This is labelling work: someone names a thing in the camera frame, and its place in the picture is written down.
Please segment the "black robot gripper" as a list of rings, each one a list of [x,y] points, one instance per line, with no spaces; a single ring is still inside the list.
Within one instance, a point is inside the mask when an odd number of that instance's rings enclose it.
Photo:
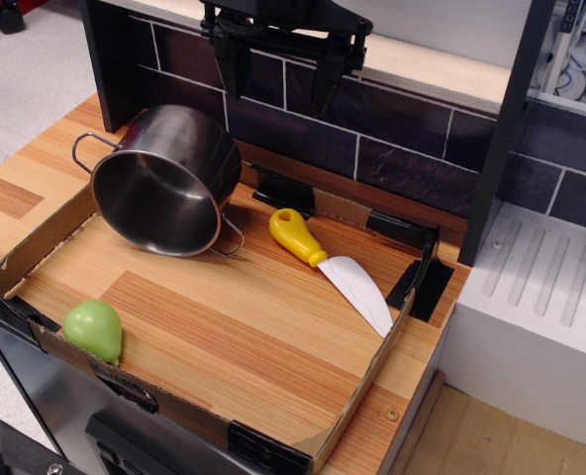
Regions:
[[[329,0],[205,1],[201,34],[214,45],[226,92],[241,98],[249,50],[312,59],[314,116],[330,109],[344,71],[363,67],[371,21]]]

